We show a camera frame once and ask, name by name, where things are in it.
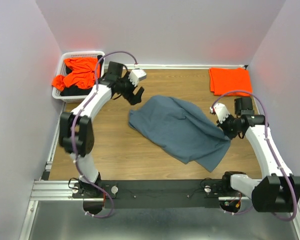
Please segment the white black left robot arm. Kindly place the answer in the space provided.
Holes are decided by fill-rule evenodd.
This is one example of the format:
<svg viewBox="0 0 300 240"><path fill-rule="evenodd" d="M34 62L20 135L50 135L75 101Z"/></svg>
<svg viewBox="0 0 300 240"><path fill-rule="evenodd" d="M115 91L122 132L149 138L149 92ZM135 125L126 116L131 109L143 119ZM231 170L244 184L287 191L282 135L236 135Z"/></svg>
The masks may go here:
<svg viewBox="0 0 300 240"><path fill-rule="evenodd" d="M123 97L132 106L139 104L144 88L138 84L146 77L146 72L139 67L126 70L124 64L111 61L87 97L72 111L60 115L59 145L70 155L79 173L78 184L72 188L75 194L87 194L91 198L100 194L112 196L102 187L101 174L91 154L95 144L93 120L114 95Z"/></svg>

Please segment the folded orange t shirt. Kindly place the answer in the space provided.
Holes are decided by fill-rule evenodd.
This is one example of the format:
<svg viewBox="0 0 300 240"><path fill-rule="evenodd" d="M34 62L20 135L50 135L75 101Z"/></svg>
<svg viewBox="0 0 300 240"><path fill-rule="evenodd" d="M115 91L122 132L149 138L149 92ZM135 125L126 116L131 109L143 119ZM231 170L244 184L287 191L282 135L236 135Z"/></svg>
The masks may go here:
<svg viewBox="0 0 300 240"><path fill-rule="evenodd" d="M221 96L234 90L253 92L249 71L243 68L210 68L210 91Z"/></svg>

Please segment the blue grey t shirt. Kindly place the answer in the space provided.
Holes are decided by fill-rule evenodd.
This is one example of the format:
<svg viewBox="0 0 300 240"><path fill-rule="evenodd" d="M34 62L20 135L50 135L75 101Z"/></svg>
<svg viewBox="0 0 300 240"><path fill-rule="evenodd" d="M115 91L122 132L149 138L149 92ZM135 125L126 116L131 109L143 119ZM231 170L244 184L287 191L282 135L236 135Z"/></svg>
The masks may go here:
<svg viewBox="0 0 300 240"><path fill-rule="evenodd" d="M195 104L155 95L128 114L129 126L184 164L196 162L212 172L231 140Z"/></svg>

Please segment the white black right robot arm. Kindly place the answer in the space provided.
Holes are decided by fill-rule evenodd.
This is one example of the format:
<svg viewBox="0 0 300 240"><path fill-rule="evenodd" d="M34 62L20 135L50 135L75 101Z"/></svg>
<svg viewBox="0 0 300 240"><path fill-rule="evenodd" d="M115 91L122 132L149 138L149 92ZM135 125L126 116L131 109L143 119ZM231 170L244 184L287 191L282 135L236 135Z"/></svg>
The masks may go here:
<svg viewBox="0 0 300 240"><path fill-rule="evenodd" d="M217 125L227 137L248 140L261 170L261 180L252 179L243 172L225 172L220 191L226 196L240 192L251 200L257 212L296 215L300 176L295 176L282 159L266 117L255 113L252 99L236 98L234 114L219 102L213 104L210 112L217 116Z"/></svg>

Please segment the aluminium extrusion rail frame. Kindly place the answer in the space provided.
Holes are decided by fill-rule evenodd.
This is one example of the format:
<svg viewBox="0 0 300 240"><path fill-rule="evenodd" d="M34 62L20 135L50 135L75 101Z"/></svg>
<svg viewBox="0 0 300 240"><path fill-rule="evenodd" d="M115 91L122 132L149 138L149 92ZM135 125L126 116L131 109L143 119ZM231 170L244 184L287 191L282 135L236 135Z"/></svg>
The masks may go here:
<svg viewBox="0 0 300 240"><path fill-rule="evenodd" d="M128 126L130 105L109 101L95 118L92 155L106 180L199 180L220 178L225 171L243 171L258 178L261 171L247 140L232 142L213 172L167 155ZM84 214L69 179L77 172L70 158L54 144L44 177L34 182L21 232L23 240L300 240L300 213L283 222L250 211L232 216L220 209L117 209L106 219Z"/></svg>

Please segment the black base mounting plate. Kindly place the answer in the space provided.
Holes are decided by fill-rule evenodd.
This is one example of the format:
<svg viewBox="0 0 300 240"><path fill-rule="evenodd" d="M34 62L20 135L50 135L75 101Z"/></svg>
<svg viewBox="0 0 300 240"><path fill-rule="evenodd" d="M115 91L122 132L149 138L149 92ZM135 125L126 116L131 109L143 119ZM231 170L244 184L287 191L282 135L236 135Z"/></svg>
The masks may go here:
<svg viewBox="0 0 300 240"><path fill-rule="evenodd" d="M74 199L95 218L110 216L119 209L220 209L231 215L252 209L245 196L226 188L221 179L98 180L94 185L78 180L68 183Z"/></svg>

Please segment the crumpled orange t shirt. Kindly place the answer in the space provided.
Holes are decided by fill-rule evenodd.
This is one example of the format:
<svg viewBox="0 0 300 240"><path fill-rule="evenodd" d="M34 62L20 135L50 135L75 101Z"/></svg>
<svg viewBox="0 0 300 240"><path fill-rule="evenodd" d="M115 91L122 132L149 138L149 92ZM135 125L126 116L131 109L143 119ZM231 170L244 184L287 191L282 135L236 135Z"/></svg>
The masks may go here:
<svg viewBox="0 0 300 240"><path fill-rule="evenodd" d="M95 57L71 57L63 60L66 67L71 70L66 76L58 74L52 81L52 86L59 91L77 86L79 89L88 90L95 84L98 59Z"/></svg>

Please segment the black t shirt in basket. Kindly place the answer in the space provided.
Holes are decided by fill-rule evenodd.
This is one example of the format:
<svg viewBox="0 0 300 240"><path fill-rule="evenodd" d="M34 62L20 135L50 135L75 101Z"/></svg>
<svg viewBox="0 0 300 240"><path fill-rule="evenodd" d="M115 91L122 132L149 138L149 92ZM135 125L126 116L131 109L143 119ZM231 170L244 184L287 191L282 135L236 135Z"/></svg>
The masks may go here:
<svg viewBox="0 0 300 240"><path fill-rule="evenodd" d="M100 63L97 62L95 67L95 74L99 73L101 76L103 62ZM69 73L71 73L71 70L68 67L65 67L66 74L64 76L67 76ZM80 89L77 86L73 85L69 88L65 88L63 91L60 91L60 95L63 97L69 97L69 96L85 96L88 95L93 87L90 89Z"/></svg>

